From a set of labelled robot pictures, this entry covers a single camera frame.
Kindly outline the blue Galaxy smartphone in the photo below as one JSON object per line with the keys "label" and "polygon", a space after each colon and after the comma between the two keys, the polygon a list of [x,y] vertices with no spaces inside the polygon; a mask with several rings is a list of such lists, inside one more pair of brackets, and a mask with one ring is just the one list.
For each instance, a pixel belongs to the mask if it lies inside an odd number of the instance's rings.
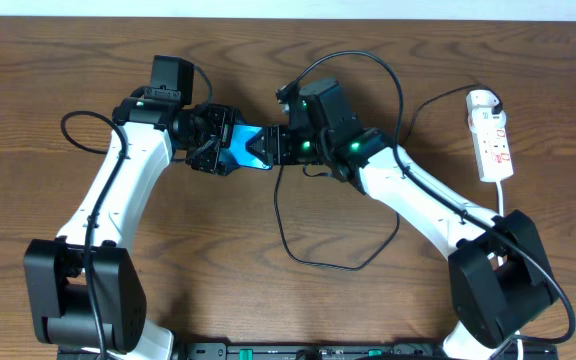
{"label": "blue Galaxy smartphone", "polygon": [[261,150],[249,150],[248,145],[260,140],[265,135],[265,128],[253,125],[236,124],[233,127],[230,145],[222,147],[218,160],[226,165],[247,167],[259,170],[270,170],[271,165],[262,159]]}

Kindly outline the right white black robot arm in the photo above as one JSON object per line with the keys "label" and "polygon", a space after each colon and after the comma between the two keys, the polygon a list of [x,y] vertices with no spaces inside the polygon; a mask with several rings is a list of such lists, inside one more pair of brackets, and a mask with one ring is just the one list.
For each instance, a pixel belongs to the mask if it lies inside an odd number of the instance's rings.
{"label": "right white black robot arm", "polygon": [[459,322],[441,348],[451,358],[490,359],[565,294],[536,226],[525,214],[480,207],[420,168],[399,145],[357,119],[294,113],[301,128],[237,126],[233,142],[256,167],[324,164],[329,174],[405,218],[446,258]]}

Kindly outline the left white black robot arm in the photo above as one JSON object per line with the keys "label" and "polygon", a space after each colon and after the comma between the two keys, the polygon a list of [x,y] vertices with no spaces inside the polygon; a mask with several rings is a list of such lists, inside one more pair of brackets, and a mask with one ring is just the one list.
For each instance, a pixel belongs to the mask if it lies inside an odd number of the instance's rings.
{"label": "left white black robot arm", "polygon": [[34,333],[91,359],[173,359],[174,333],[147,318],[131,260],[137,227],[160,175],[185,152],[196,164],[229,143],[233,106],[134,91],[103,122],[112,129],[84,200],[52,240],[34,239],[23,259]]}

